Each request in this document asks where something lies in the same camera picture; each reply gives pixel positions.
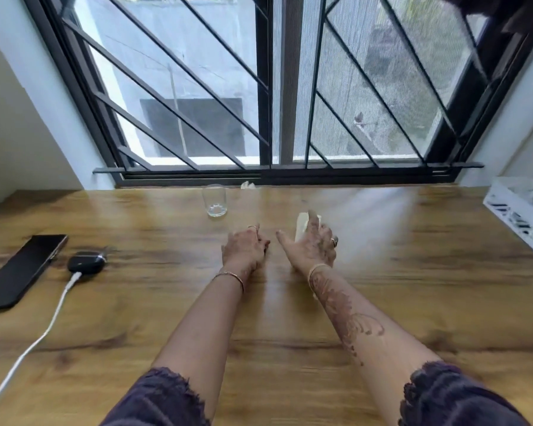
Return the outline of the person's right forearm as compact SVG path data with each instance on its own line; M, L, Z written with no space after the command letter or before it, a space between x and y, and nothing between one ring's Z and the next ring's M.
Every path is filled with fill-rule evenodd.
M316 272L312 282L315 296L376 398L402 395L413 372L441 360L335 269Z

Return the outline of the black smartphone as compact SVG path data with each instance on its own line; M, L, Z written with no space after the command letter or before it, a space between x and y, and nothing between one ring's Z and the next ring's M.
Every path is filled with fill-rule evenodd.
M52 263L68 235L34 235L0 268L0 311L20 302Z

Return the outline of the person's left hand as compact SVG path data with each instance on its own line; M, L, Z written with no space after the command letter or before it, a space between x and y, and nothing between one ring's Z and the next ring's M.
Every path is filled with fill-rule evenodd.
M247 228L230 233L221 247L222 271L234 272L241 279L249 277L262 265L265 257L253 257L247 249Z

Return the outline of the dark purple sleeve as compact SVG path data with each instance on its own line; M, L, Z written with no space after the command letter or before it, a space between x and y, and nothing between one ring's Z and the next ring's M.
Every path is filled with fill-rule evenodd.
M442 361L427 362L404 386L398 426L531 426L510 402Z
M142 375L99 426L211 426L205 402L167 367Z

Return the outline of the dark purple left sleeve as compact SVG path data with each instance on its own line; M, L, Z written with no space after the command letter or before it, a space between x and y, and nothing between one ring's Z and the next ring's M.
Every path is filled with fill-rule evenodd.
M211 426L205 402L167 367L142 375L99 426Z

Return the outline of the dark purple right sleeve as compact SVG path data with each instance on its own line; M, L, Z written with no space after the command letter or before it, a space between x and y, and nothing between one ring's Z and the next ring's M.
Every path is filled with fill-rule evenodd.
M427 362L404 386L398 426L531 426L510 402L442 361Z

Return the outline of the gold bangle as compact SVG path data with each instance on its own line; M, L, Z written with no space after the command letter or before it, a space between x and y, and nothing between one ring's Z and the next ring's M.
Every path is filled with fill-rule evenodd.
M231 278L234 278L235 280L237 280L239 282L239 285L240 285L240 288L241 288L241 291L242 293L245 292L245 283L243 282L243 280L237 275L235 274L234 272L229 272L229 271L221 271L221 272L218 272L216 275L214 275L214 277L211 279L211 281L219 278L219 277L231 277Z
M332 269L332 267L328 264L325 264L325 263L319 263L319 264L315 264L312 266L312 268L309 270L309 273L307 275L307 283L308 283L308 286L310 287L312 293L315 295L315 289L314 289L314 286L313 286L313 275L316 273L316 272L319 272L321 270L325 270L325 269Z

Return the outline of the person's right hand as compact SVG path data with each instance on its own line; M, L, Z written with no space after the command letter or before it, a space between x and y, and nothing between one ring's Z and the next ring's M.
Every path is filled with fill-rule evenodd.
M325 263L334 266L336 259L335 237L331 228L320 224L318 214L310 209L310 220L304 237L297 242L299 247L296 253L285 253L293 268L305 279L313 265Z

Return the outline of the white cloth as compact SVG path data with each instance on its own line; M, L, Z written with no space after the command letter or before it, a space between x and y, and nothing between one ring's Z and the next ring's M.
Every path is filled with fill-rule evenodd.
M294 237L295 242L299 242L304 237L309 220L310 220L310 215L308 212L299 213L297 217L296 234Z

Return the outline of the person's left forearm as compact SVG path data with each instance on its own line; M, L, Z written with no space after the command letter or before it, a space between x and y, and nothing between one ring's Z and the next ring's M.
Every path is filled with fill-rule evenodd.
M189 381L213 420L223 383L229 341L243 298L229 276L210 281L163 346L152 368L167 367Z

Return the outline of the white plastic organizer tray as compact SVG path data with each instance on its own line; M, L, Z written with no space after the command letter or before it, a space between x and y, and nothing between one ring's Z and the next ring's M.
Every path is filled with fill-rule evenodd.
M496 177L483 204L533 250L533 179Z

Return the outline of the black earbuds case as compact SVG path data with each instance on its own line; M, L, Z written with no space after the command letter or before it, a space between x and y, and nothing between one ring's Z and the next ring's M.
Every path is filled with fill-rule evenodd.
M100 273L107 263L106 253L101 251L78 251L67 262L67 270L92 276Z

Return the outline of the clear drinking glass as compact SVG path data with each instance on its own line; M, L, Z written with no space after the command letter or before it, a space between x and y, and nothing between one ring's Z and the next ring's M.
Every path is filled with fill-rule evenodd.
M226 188L222 185L207 185L202 189L206 213L210 217L223 217L227 214Z

